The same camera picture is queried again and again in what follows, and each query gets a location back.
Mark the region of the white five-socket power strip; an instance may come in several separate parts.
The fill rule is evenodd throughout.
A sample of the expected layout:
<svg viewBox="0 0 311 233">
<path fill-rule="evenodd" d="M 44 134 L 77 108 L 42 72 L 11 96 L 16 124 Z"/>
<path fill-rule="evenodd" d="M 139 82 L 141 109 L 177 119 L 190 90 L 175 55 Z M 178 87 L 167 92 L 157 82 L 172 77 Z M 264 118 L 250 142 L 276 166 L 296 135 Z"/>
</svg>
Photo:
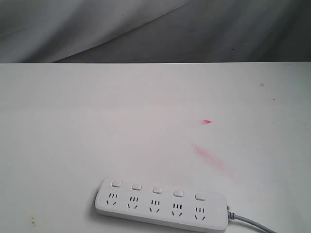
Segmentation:
<svg viewBox="0 0 311 233">
<path fill-rule="evenodd" d="M 201 233 L 228 227 L 226 198 L 215 192 L 106 178 L 94 206 L 100 215 Z"/>
</svg>

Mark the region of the white backdrop cloth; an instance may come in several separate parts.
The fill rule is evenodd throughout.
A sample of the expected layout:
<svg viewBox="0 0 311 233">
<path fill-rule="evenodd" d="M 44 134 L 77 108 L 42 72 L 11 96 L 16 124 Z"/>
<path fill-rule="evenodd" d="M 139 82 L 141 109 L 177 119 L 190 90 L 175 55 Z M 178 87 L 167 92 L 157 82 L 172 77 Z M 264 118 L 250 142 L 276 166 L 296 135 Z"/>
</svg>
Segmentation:
<svg viewBox="0 0 311 233">
<path fill-rule="evenodd" d="M 2 63 L 311 59 L 308 0 L 3 0 Z"/>
</svg>

